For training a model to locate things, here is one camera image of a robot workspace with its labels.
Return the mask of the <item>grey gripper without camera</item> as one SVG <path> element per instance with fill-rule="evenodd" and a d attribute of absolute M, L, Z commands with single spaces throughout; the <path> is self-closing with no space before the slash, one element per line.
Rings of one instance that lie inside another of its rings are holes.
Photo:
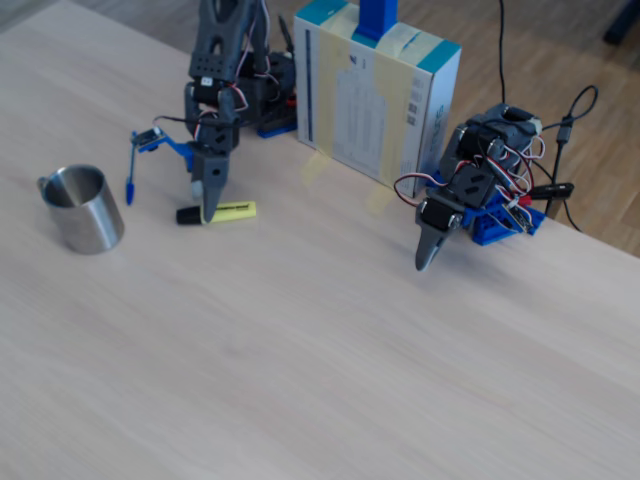
<path fill-rule="evenodd" d="M 446 232 L 454 226 L 454 217 L 462 220 L 467 209 L 481 209 L 489 201 L 495 187 L 495 174 L 488 168 L 463 165 L 447 185 L 426 190 L 426 205 L 420 208 L 421 234 L 415 255 L 415 267 L 430 267 L 448 240 Z"/>

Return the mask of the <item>grey gripper with camera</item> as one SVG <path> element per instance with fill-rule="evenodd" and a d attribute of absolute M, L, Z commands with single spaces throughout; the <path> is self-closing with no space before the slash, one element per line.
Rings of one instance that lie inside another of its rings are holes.
<path fill-rule="evenodd" d="M 216 212 L 226 185 L 230 156 L 239 143 L 239 121 L 198 119 L 193 129 L 191 192 L 203 223 Z"/>

